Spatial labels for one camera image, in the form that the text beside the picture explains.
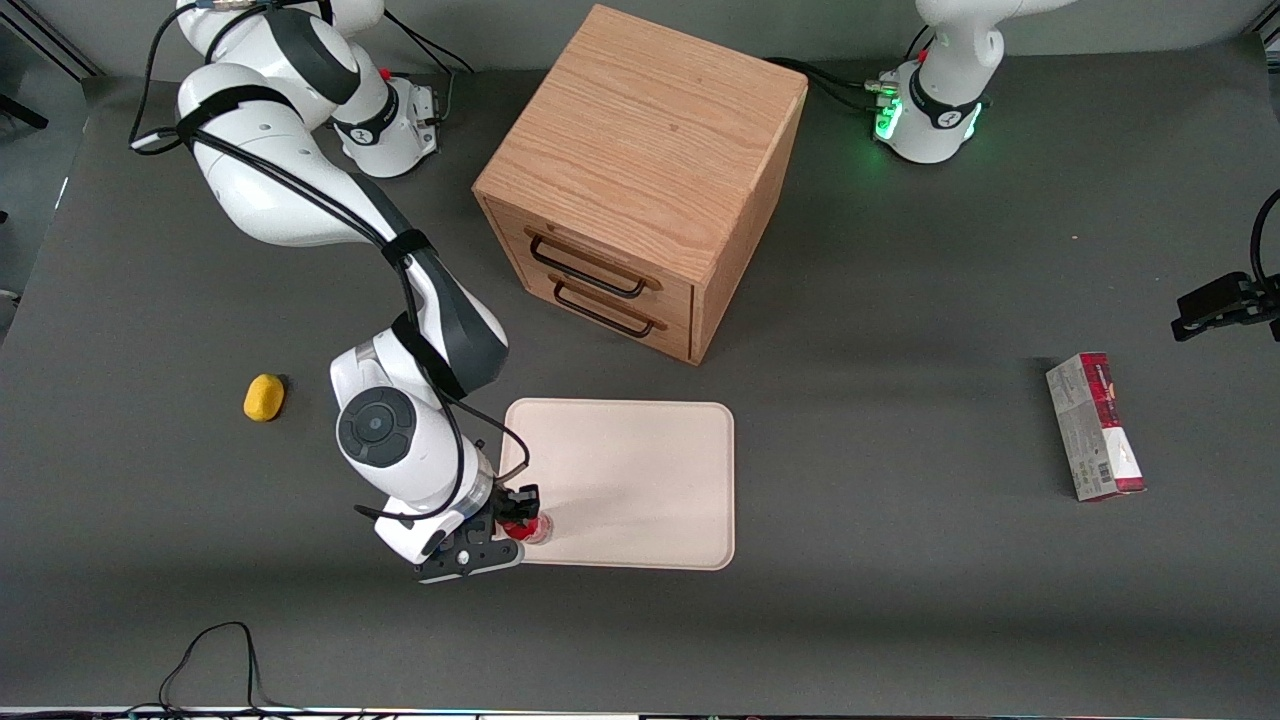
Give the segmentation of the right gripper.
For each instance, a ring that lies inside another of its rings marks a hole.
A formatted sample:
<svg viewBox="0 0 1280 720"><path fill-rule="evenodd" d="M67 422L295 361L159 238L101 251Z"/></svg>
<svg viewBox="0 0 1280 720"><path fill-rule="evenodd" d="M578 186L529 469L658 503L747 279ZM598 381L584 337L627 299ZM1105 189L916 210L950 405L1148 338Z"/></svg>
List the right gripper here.
<svg viewBox="0 0 1280 720"><path fill-rule="evenodd" d="M540 495L536 484L517 489L498 488L498 518L493 518L492 501L466 500L444 512L425 519L412 519L407 505L389 500L374 530L402 559L416 568L498 568L500 537L524 541L524 523L509 519L538 519Z"/></svg>

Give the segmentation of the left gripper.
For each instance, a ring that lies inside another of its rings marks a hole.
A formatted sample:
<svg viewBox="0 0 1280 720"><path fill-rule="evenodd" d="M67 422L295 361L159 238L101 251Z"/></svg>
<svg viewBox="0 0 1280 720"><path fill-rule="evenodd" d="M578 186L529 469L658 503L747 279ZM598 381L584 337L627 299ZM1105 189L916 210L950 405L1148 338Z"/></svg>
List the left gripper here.
<svg viewBox="0 0 1280 720"><path fill-rule="evenodd" d="M1228 273L1181 296L1178 311L1171 322L1176 342L1239 323L1265 323L1274 341L1280 341L1277 291L1270 287L1268 278L1258 281L1244 272Z"/></svg>

